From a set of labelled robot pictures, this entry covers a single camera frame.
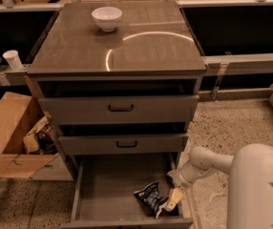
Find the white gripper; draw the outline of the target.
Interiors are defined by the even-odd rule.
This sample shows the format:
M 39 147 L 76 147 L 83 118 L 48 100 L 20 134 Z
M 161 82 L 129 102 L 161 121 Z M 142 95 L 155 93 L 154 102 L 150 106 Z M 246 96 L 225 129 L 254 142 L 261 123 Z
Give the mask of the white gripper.
M 192 164 L 184 164 L 175 171 L 169 171 L 167 176 L 173 179 L 174 185 L 178 188 L 170 190 L 164 209 L 168 212 L 173 211 L 183 197 L 181 189 L 190 188 L 196 180 L 204 177 L 204 175 L 205 170 L 195 167 Z

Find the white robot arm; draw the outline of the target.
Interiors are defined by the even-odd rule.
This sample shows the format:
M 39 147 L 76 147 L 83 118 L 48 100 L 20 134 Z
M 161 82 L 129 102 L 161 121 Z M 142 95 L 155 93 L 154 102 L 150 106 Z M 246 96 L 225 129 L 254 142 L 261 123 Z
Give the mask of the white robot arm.
M 175 187 L 165 207 L 172 211 L 184 191 L 214 171 L 228 175 L 226 229 L 273 229 L 273 147 L 249 144 L 234 155 L 195 147 L 189 159 L 168 173 Z

